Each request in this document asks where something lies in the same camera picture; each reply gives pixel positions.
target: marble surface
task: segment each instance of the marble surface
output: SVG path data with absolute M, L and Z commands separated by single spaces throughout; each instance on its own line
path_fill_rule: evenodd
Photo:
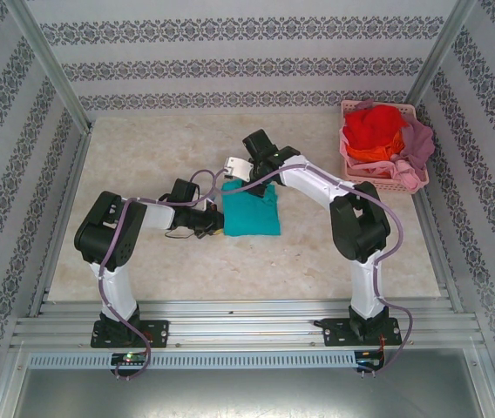
M 338 126 L 338 116 L 334 114 L 99 118 L 49 300 L 99 300 L 96 280 L 74 249 L 73 237 L 102 191 L 158 198 L 170 192 L 176 178 L 189 179 L 201 168 L 217 171 L 228 156 L 247 158 L 241 141 L 260 128 L 279 147 L 292 145 L 313 163 L 338 176 Z M 205 191 L 209 187 L 207 177 L 199 177 Z M 143 229 L 129 262 L 136 298 L 349 298 L 349 262 L 333 244 L 327 211 L 294 189 L 277 186 L 277 193 L 280 237 L 169 239 L 163 231 Z M 438 296 L 411 196 L 380 194 L 405 228 L 402 249 L 383 263 L 385 295 Z M 394 231 L 388 246 L 396 237 Z

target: green towel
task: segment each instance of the green towel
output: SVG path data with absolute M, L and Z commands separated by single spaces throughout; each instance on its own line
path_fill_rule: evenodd
M 240 187 L 241 180 L 235 180 L 225 183 L 222 190 L 235 190 Z M 262 198 L 248 192 L 222 195 L 225 235 L 280 235 L 277 201 L 273 185 L 267 186 Z

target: plastic basket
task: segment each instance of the plastic basket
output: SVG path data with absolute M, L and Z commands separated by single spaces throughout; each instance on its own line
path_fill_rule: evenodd
M 344 134 L 342 133 L 342 128 L 344 127 L 344 115 L 351 113 L 355 110 L 356 105 L 360 103 L 358 100 L 343 100 L 341 102 L 341 142 Z M 411 104 L 395 104 L 395 103 L 382 103 L 382 102 L 373 102 L 373 106 L 377 105 L 388 105 L 396 107 L 403 115 L 412 115 L 414 118 L 416 117 L 416 109 Z M 428 175 L 427 169 L 424 171 L 425 174 L 425 184 L 430 182 L 430 176 Z M 342 158 L 341 165 L 341 178 L 351 181 L 353 183 L 362 183 L 364 181 L 369 181 L 379 190 L 387 190 L 389 192 L 404 192 L 410 193 L 409 190 L 400 184 L 398 180 L 394 180 L 391 178 L 385 177 L 377 177 L 369 174 L 365 170 L 354 170 L 350 168 L 346 163 L 344 158 Z

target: pink cloth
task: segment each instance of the pink cloth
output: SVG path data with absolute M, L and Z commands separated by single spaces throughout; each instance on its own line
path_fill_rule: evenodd
M 392 179 L 408 189 L 409 192 L 417 192 L 424 187 L 425 162 L 434 152 L 433 132 L 427 126 L 423 126 L 414 117 L 403 115 L 410 126 L 403 128 L 404 150 L 399 155 L 393 155 L 391 161 L 377 161 L 376 163 L 361 163 L 353 159 L 346 152 L 347 138 L 341 134 L 341 154 L 350 168 L 355 170 L 368 170 L 371 175 L 388 173 Z

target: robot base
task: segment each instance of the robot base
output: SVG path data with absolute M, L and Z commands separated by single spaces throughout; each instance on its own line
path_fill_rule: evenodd
M 140 320 L 139 308 L 127 320 L 136 327 L 151 344 L 151 348 L 166 348 L 168 341 L 167 320 Z M 111 320 L 103 313 L 94 323 L 91 337 L 92 348 L 130 348 L 144 347 L 145 343 L 119 321 Z
M 349 318 L 326 318 L 314 321 L 322 328 L 326 347 L 378 346 L 381 339 L 385 346 L 400 346 L 403 342 L 398 320 L 389 318 L 385 307 L 376 317 L 365 320 L 351 307 Z

